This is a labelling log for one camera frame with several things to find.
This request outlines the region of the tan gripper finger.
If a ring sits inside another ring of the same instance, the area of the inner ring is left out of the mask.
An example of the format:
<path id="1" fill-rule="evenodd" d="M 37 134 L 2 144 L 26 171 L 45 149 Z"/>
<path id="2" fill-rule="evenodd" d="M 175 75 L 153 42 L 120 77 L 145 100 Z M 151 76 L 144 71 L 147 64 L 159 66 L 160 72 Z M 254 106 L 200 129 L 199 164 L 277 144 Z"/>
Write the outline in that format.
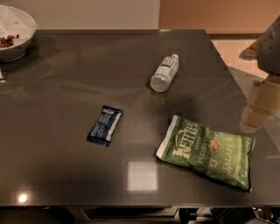
<path id="1" fill-rule="evenodd" d="M 255 81 L 247 106 L 241 114 L 239 128 L 244 133 L 259 130 L 280 109 L 280 77 L 269 75 L 263 81 Z"/>

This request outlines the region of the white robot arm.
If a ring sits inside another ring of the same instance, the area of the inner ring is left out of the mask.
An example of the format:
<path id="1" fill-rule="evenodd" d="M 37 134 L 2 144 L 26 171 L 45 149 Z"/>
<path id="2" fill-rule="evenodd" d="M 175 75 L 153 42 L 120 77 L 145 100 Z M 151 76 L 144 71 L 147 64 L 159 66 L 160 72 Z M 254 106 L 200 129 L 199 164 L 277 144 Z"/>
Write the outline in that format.
<path id="1" fill-rule="evenodd" d="M 244 133 L 256 132 L 280 109 L 280 16 L 260 39 L 257 65 L 268 76 L 250 89 L 239 125 Z"/>

